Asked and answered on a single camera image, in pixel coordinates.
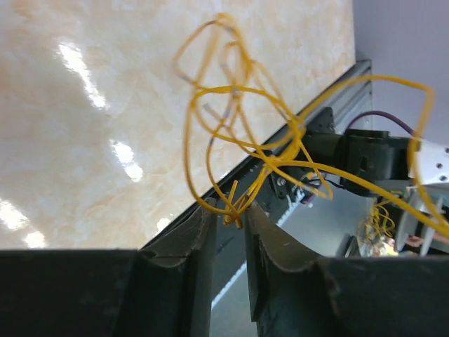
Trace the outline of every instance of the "purple wire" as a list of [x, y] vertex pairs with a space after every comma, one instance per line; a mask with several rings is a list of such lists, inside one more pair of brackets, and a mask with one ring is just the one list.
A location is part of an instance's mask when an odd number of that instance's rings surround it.
[[[379, 111], [379, 110], [372, 110], [372, 111], [367, 111], [367, 112], [361, 113], [360, 115], [358, 115], [357, 117], [355, 117], [354, 119], [352, 119], [349, 122], [349, 124], [346, 127], [346, 129], [344, 130], [344, 132], [346, 132], [346, 130], [351, 128], [351, 126], [353, 126], [356, 123], [356, 121], [358, 121], [359, 119], [362, 119], [364, 117], [367, 117], [367, 116], [380, 116], [380, 117], [389, 119], [390, 121], [392, 121], [395, 124], [397, 124], [398, 126], [400, 126], [405, 132], [409, 133], [411, 136], [413, 135], [413, 129], [411, 127], [409, 127], [404, 121], [401, 121], [398, 117], [396, 117], [388, 112]], [[315, 196], [316, 196], [316, 194], [311, 194], [309, 197], [307, 197], [305, 199], [305, 201], [311, 202]]]

